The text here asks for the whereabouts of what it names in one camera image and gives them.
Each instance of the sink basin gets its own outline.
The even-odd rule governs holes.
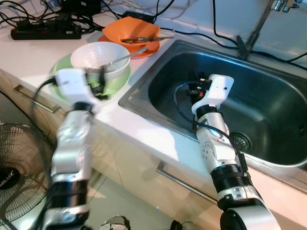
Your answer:
[[[219,112],[248,165],[306,192],[307,85],[303,78],[176,41],[119,104],[196,139],[192,124],[177,112],[173,93],[178,85],[213,73],[235,80]],[[184,114],[193,119],[187,89],[181,89],[177,99]]]

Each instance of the fan grille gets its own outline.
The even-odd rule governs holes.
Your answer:
[[[1,170],[4,172],[7,168],[13,168],[20,174],[11,187],[4,188],[5,184],[0,187],[0,220],[11,222],[44,198],[49,177],[41,152],[44,160],[50,162],[53,148],[39,130],[20,124],[0,125],[0,176]],[[3,173],[1,178],[2,182],[11,179]]]

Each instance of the fan logo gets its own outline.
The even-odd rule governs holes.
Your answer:
[[[4,186],[5,183],[7,183],[12,176],[14,176],[13,171],[11,171],[11,173],[0,183],[0,188]]]

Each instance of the kitchen counter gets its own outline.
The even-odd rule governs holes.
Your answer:
[[[107,25],[113,20],[112,16],[107,15],[95,18],[95,22],[100,25]],[[162,32],[162,35],[170,34],[172,33]],[[101,32],[87,34],[83,35],[81,40],[13,41],[10,37],[10,29],[3,28],[0,30],[0,70],[19,79],[21,85],[34,91],[49,76],[50,70],[57,61],[71,54],[78,47],[97,41],[101,35]],[[101,102],[101,112],[96,116],[96,123],[101,128],[116,133],[148,150],[166,163],[201,177],[204,183],[208,184],[207,192],[212,194],[214,193],[214,187],[211,177],[202,163],[198,142],[153,123],[118,105],[119,99],[125,92],[158,60],[176,39],[236,55],[236,51],[224,49],[208,40],[176,34],[175,39],[162,41],[161,48],[155,55],[131,60],[131,78],[129,82],[110,100]],[[306,78],[306,72],[294,66],[257,56],[252,56],[250,61]],[[69,109],[69,105],[55,96],[49,87],[45,87],[41,94],[62,108]],[[252,168],[249,171],[255,187],[259,190],[277,220],[279,222],[291,221],[297,224],[297,230],[305,229],[307,226],[306,194]]]

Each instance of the tile floor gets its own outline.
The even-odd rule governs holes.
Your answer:
[[[169,230],[171,218],[151,207],[123,187],[93,171],[88,193],[91,214],[87,225],[99,230],[101,224],[115,215],[130,220],[131,230]],[[44,202],[13,222],[18,230],[27,230],[34,221]]]

